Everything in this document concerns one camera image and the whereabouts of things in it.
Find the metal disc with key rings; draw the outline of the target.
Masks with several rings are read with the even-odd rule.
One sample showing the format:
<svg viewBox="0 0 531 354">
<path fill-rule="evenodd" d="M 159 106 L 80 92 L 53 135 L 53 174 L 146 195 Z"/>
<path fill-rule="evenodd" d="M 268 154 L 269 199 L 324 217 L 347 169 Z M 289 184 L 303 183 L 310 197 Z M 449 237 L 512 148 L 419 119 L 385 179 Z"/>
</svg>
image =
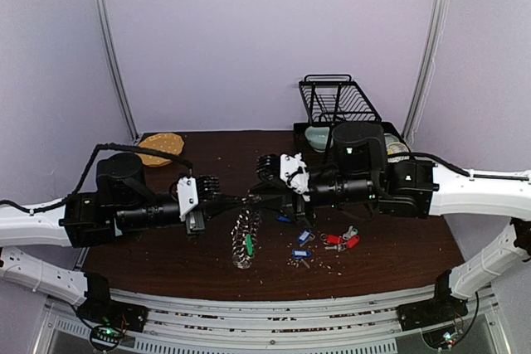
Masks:
<svg viewBox="0 0 531 354">
<path fill-rule="evenodd" d="M 262 222 L 257 202 L 257 196 L 248 196 L 243 201 L 231 229 L 231 259 L 238 269 L 249 269 L 256 254 L 258 230 Z"/>
</svg>

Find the green key tag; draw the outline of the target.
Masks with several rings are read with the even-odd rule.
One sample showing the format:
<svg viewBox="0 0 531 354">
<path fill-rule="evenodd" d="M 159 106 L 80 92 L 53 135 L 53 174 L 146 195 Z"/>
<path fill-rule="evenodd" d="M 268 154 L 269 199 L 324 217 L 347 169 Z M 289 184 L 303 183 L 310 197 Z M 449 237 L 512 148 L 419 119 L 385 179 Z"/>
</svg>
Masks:
<svg viewBox="0 0 531 354">
<path fill-rule="evenodd" d="M 245 237 L 245 243 L 246 243 L 246 253 L 249 257 L 254 256 L 254 244 L 253 240 L 250 234 L 247 234 Z"/>
</svg>

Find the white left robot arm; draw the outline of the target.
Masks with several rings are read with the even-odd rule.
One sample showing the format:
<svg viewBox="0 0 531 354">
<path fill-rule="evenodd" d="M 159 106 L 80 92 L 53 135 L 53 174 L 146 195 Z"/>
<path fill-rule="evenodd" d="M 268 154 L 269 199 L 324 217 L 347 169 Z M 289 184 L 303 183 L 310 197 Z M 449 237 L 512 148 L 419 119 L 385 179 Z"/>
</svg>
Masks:
<svg viewBox="0 0 531 354">
<path fill-rule="evenodd" d="M 54 245 L 86 248 L 144 230 L 185 225 L 189 235 L 205 221 L 244 203 L 223 194 L 214 176 L 181 176 L 168 192 L 157 194 L 144 178 L 135 153 L 117 153 L 98 161 L 95 192 L 74 192 L 34 206 L 1 203 L 1 275 L 34 291 L 87 310 L 102 324 L 119 317 L 109 283 L 98 274 L 73 274 L 39 259 L 29 259 L 16 246 Z"/>
</svg>

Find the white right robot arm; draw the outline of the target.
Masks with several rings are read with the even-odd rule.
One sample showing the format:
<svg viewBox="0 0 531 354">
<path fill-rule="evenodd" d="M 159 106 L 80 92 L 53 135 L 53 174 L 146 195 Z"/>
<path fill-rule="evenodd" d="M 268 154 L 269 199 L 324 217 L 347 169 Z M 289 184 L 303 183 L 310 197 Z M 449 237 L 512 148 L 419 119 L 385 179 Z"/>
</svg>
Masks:
<svg viewBox="0 0 531 354">
<path fill-rule="evenodd" d="M 446 271 L 425 313 L 444 321 L 479 288 L 530 257 L 530 173 L 475 172 L 426 153 L 386 149 L 384 129 L 344 122 L 331 132 L 334 163 L 309 167 L 302 154 L 259 158 L 259 183 L 250 193 L 294 222 L 309 222 L 318 207 L 359 204 L 395 217 L 454 214 L 507 216 L 509 224 L 479 254 Z"/>
</svg>

